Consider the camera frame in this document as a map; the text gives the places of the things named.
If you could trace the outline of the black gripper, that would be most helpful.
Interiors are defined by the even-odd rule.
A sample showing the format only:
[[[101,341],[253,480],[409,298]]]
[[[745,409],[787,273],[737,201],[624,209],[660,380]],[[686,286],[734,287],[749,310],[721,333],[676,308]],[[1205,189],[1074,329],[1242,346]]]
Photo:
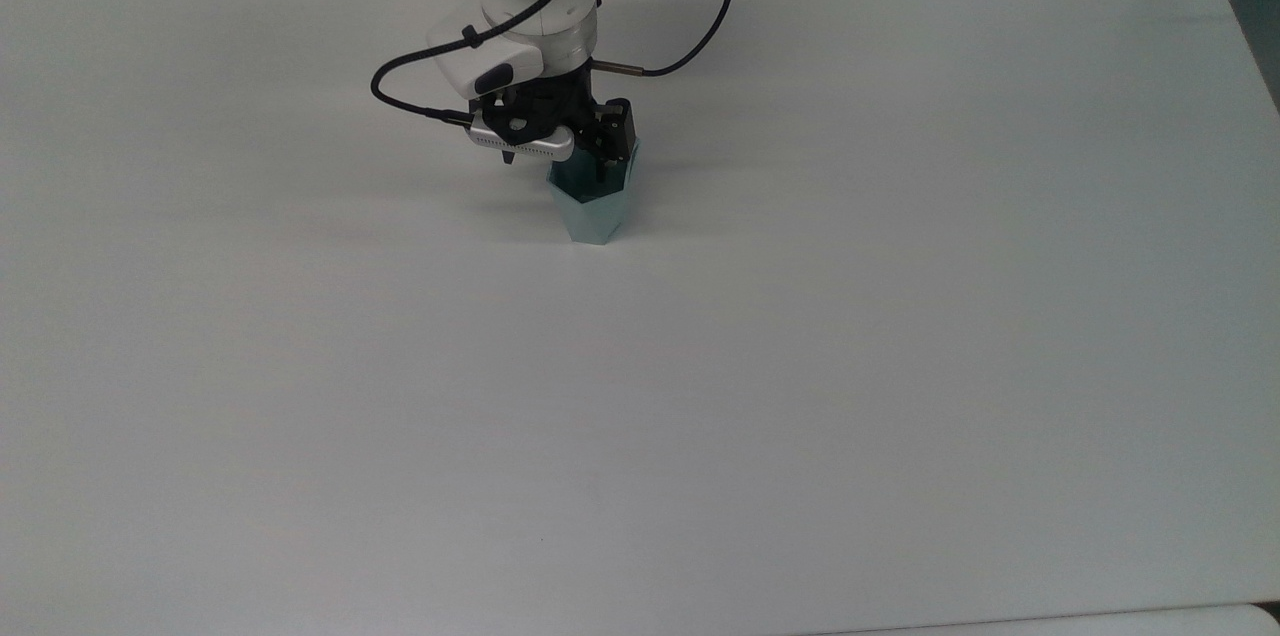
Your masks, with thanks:
[[[504,157],[532,156],[591,161],[596,184],[608,168],[628,168],[637,154],[631,102],[599,102],[593,92],[594,61],[562,76],[503,86],[483,97],[483,145]]]

